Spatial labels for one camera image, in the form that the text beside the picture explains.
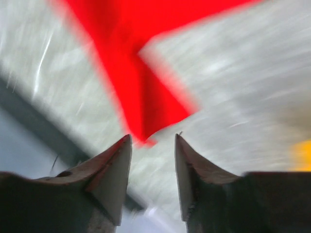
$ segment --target floor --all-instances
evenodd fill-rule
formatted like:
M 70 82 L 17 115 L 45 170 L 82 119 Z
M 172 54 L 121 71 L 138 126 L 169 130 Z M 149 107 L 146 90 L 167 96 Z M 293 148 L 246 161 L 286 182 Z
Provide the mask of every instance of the floor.
M 12 85 L 92 155 L 123 135 L 111 92 L 49 1 L 0 0 L 0 62 Z M 134 145 L 130 187 L 179 219 L 174 134 L 217 165 L 287 170 L 311 137 L 311 2 L 265 1 L 155 38 L 157 51 L 201 110 Z

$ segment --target red cloth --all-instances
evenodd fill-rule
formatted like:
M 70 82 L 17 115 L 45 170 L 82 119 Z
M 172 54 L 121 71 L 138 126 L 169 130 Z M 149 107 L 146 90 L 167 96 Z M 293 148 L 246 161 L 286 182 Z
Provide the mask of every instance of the red cloth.
M 260 0 L 63 0 L 94 42 L 131 134 L 145 143 L 180 122 L 186 106 L 138 55 L 153 36 Z

